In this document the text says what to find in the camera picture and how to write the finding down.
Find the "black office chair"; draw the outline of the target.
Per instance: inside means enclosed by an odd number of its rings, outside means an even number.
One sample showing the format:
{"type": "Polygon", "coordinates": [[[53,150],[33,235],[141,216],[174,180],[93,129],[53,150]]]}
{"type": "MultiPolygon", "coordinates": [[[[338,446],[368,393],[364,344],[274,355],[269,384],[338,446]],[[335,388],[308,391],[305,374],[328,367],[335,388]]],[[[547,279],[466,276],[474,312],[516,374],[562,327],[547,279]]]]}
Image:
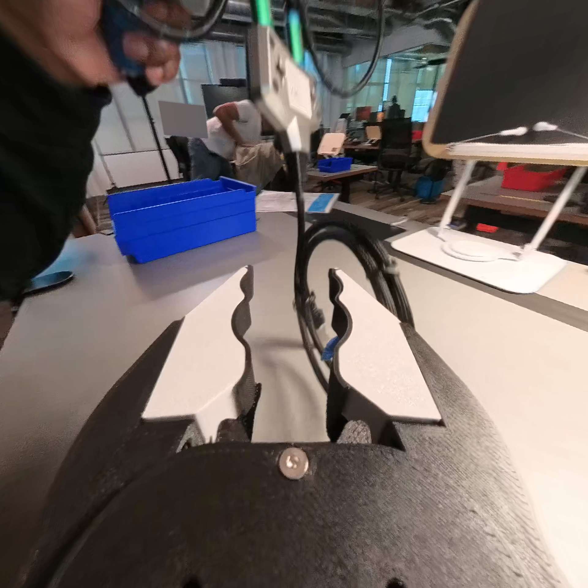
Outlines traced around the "black office chair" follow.
{"type": "Polygon", "coordinates": [[[385,119],[380,124],[381,138],[373,193],[380,195],[391,192],[401,195],[403,202],[412,193],[412,188],[402,180],[413,159],[412,120],[410,118],[385,119]]]}

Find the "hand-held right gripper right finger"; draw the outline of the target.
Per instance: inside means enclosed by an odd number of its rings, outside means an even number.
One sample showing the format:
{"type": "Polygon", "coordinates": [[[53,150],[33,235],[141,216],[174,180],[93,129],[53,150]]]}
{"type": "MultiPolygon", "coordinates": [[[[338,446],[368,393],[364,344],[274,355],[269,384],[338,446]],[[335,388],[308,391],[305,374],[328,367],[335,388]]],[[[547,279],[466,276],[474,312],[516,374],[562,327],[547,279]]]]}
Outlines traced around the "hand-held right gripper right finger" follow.
{"type": "Polygon", "coordinates": [[[396,423],[441,425],[442,416],[401,321],[341,269],[329,270],[334,306],[326,429],[338,439],[351,421],[372,439],[398,439],[396,423]]]}

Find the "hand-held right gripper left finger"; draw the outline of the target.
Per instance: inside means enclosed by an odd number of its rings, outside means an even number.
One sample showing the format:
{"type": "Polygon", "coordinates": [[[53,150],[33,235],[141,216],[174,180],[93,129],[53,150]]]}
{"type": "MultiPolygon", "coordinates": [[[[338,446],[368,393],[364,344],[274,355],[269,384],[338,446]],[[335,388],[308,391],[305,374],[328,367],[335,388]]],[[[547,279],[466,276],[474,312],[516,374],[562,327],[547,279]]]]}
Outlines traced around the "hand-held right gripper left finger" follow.
{"type": "Polygon", "coordinates": [[[245,335],[254,269],[243,266],[181,321],[142,419],[191,418],[202,437],[246,416],[256,398],[252,353],[245,335]]]}

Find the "white tablet stand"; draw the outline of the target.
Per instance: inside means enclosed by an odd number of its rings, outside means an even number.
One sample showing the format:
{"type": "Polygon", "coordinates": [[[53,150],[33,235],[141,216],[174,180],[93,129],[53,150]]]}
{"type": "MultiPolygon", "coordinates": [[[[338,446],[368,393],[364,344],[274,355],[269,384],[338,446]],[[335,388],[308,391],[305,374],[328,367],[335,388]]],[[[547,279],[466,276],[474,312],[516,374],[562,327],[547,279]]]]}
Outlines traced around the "white tablet stand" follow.
{"type": "Polygon", "coordinates": [[[450,270],[508,293],[536,293],[560,273],[566,262],[539,252],[539,246],[569,202],[587,172],[587,131],[538,121],[487,135],[448,142],[451,159],[466,161],[438,225],[392,242],[396,252],[450,270]],[[450,228],[478,160],[529,164],[577,164],[531,241],[512,246],[450,228]]]}

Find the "blue oval pad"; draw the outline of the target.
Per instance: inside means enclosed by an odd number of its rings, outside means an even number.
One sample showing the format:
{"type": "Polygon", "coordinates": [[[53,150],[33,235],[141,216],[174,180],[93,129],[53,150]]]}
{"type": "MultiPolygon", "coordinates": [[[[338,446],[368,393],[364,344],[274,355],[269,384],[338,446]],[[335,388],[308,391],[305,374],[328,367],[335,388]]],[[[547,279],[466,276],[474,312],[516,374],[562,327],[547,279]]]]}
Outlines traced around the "blue oval pad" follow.
{"type": "Polygon", "coordinates": [[[23,289],[22,296],[32,296],[50,290],[58,289],[74,279],[75,275],[69,270],[46,273],[31,279],[23,289]]]}

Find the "black monitor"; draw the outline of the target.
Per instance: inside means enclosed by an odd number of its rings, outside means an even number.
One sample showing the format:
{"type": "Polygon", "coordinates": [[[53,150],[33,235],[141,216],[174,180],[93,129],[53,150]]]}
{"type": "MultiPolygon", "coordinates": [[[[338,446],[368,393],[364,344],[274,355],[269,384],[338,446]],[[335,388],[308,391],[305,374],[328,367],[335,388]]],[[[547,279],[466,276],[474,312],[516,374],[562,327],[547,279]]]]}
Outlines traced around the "black monitor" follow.
{"type": "Polygon", "coordinates": [[[202,84],[201,91],[207,119],[219,105],[248,99],[246,86],[202,84]]]}

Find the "red plastic bin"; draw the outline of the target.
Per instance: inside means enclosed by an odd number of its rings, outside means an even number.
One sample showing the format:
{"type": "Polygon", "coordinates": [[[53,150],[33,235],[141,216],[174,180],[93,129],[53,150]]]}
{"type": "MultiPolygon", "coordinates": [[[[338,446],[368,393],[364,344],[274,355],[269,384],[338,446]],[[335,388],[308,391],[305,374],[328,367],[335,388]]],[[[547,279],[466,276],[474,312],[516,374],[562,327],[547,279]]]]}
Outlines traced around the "red plastic bin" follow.
{"type": "Polygon", "coordinates": [[[569,167],[553,165],[505,164],[501,187],[541,192],[552,188],[566,176],[569,167]]]}

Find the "blue bag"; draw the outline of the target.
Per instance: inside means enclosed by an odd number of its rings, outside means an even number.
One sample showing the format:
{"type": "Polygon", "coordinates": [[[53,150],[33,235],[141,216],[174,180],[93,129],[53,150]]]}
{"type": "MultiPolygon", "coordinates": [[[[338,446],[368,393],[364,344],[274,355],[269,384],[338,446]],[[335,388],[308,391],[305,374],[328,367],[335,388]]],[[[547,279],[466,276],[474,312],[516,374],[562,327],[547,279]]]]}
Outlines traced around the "blue bag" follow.
{"type": "Polygon", "coordinates": [[[421,176],[415,183],[415,197],[424,204],[435,203],[443,192],[445,180],[433,180],[430,176],[421,176]]]}

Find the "background desk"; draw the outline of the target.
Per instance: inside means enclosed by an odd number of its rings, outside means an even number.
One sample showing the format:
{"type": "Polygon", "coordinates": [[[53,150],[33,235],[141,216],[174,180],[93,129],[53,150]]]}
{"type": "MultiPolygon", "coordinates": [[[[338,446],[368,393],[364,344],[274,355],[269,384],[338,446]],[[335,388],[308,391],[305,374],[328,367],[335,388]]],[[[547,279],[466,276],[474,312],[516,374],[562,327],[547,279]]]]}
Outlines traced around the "background desk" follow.
{"type": "Polygon", "coordinates": [[[306,176],[311,180],[320,183],[340,183],[341,194],[339,200],[343,203],[350,203],[350,186],[353,182],[361,180],[364,176],[378,172],[377,166],[352,164],[348,171],[342,172],[321,172],[313,168],[307,171],[306,176]]]}

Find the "person's left hand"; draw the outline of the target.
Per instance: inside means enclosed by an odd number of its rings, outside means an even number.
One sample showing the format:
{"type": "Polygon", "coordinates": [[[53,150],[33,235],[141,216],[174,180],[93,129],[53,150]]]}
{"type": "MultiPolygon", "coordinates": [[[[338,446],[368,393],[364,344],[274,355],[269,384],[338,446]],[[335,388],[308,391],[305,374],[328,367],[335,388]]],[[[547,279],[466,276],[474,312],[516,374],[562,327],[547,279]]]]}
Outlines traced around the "person's left hand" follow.
{"type": "MultiPolygon", "coordinates": [[[[101,1],[1,1],[1,31],[55,79],[90,88],[122,82],[99,26],[101,1]]],[[[177,76],[180,50],[167,40],[127,32],[123,50],[145,67],[152,86],[177,76]]]]}

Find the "printed paper sheet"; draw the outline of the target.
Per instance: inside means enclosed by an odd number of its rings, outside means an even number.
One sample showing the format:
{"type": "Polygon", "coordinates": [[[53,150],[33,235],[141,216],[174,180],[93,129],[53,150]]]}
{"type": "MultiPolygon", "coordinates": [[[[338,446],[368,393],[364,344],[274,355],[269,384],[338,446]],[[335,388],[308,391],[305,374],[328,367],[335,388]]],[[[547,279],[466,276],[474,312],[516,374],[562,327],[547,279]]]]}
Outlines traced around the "printed paper sheet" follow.
{"type": "MultiPolygon", "coordinates": [[[[328,214],[338,202],[339,193],[304,193],[305,212],[328,214]]],[[[264,212],[296,212],[298,210],[294,192],[262,190],[256,196],[256,213],[264,212]]]]}

